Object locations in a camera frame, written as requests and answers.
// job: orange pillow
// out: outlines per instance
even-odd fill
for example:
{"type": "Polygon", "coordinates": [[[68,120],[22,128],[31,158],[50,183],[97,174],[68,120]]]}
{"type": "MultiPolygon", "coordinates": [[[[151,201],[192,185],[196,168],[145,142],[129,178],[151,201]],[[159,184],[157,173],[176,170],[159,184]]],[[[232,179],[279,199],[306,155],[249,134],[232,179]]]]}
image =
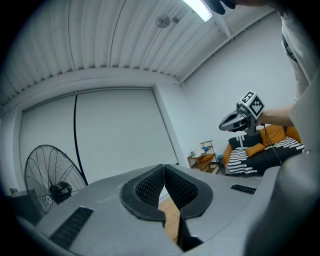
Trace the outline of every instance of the orange pillow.
{"type": "Polygon", "coordinates": [[[207,154],[207,155],[204,155],[204,156],[199,157],[199,158],[198,158],[198,162],[199,162],[199,164],[201,164],[201,163],[203,163],[203,162],[212,160],[213,158],[214,158],[214,155],[213,155],[213,154],[207,154]]]}
{"type": "Polygon", "coordinates": [[[245,150],[245,152],[248,154],[248,157],[252,157],[255,154],[261,152],[264,150],[266,147],[262,145],[261,143],[255,144],[254,146],[248,148],[245,150]]]}
{"type": "Polygon", "coordinates": [[[291,137],[293,139],[295,139],[296,141],[298,141],[299,143],[302,144],[302,140],[300,138],[300,135],[296,129],[296,127],[294,126],[290,126],[286,129],[285,131],[285,135],[288,136],[288,137],[291,137]]]}
{"type": "Polygon", "coordinates": [[[269,125],[266,128],[260,129],[258,131],[260,132],[262,143],[265,147],[270,146],[270,143],[275,144],[286,139],[285,130],[282,126],[279,125],[269,125]]]}

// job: person's arm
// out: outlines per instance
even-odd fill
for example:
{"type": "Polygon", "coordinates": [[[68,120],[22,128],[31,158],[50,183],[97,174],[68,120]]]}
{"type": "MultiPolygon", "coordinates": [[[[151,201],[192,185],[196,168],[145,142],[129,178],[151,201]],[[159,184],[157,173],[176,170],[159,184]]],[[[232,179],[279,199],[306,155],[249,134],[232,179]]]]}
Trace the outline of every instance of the person's arm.
{"type": "Polygon", "coordinates": [[[280,108],[280,109],[270,109],[265,110],[259,116],[257,122],[261,124],[270,124],[277,126],[294,126],[290,117],[288,116],[289,111],[293,108],[294,105],[280,108]]]}

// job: electric fan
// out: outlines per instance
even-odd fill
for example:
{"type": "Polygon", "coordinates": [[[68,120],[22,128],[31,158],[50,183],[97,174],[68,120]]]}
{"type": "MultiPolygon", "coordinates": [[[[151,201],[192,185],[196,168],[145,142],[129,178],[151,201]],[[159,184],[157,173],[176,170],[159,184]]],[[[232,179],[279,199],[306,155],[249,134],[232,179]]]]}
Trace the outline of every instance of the electric fan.
{"type": "Polygon", "coordinates": [[[28,192],[35,191],[44,214],[86,186],[71,159],[51,145],[40,145],[31,152],[25,163],[24,182],[28,192]]]}

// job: ceiling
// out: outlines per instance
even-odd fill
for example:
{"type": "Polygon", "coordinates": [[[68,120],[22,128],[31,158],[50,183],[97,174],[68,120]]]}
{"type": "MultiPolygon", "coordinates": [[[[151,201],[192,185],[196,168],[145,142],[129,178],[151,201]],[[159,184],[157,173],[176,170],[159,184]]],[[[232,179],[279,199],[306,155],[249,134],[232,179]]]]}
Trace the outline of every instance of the ceiling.
{"type": "Polygon", "coordinates": [[[183,82],[235,34],[271,11],[237,6],[203,22],[182,0],[48,1],[11,46],[0,72],[0,104],[43,80],[82,69],[139,69],[183,82]],[[161,29],[156,18],[163,14],[171,23],[161,29]]]}

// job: wooden floor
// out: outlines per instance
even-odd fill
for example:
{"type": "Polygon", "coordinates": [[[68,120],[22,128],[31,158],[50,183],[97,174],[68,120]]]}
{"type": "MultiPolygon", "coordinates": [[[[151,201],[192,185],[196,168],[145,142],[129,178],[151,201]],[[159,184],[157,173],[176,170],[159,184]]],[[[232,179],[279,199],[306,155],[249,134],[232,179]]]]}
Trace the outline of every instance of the wooden floor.
{"type": "Polygon", "coordinates": [[[172,240],[177,242],[180,211],[172,201],[171,197],[161,202],[158,209],[165,213],[164,229],[166,233],[172,240]]]}

